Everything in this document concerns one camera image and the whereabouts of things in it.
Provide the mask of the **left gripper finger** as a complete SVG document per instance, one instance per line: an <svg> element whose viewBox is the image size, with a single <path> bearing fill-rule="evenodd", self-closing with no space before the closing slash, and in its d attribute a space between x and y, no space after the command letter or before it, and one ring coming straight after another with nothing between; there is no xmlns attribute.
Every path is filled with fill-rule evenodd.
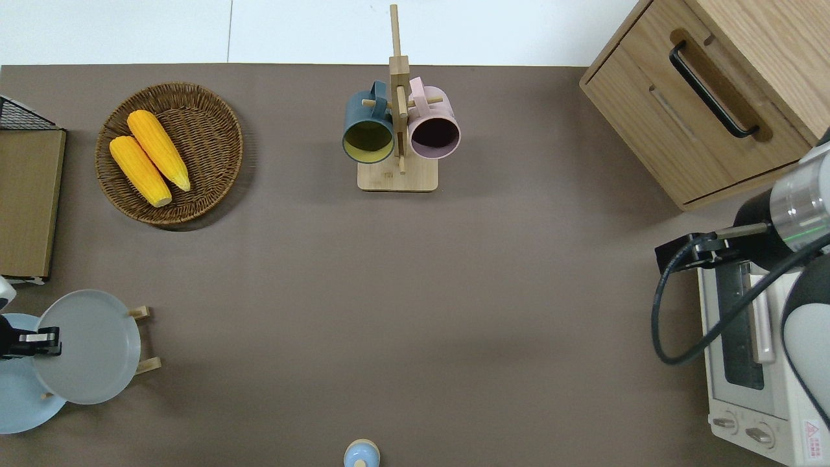
<svg viewBox="0 0 830 467"><path fill-rule="evenodd" d="M60 353L62 353L62 343L60 343L59 326L46 326L35 331L19 331L19 355L35 357L35 355L60 355Z"/></svg>

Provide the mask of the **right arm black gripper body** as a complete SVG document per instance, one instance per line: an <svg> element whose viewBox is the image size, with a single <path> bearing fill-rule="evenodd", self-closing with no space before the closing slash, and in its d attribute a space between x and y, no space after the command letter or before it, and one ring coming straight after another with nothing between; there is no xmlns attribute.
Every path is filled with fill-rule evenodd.
<svg viewBox="0 0 830 467"><path fill-rule="evenodd" d="M670 270L713 269L737 260L737 249L728 239L713 233L688 233L654 248L656 265L661 273Z"/></svg>

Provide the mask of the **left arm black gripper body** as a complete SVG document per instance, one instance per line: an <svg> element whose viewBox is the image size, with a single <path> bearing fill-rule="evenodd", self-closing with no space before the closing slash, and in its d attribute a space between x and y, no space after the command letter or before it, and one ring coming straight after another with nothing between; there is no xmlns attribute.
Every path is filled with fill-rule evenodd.
<svg viewBox="0 0 830 467"><path fill-rule="evenodd" d="M19 338L23 336L23 331L15 328L11 323L4 317L1 316L1 358L2 360L10 360L10 359L17 359L23 358L23 355L19 353L18 344L20 343Z"/></svg>

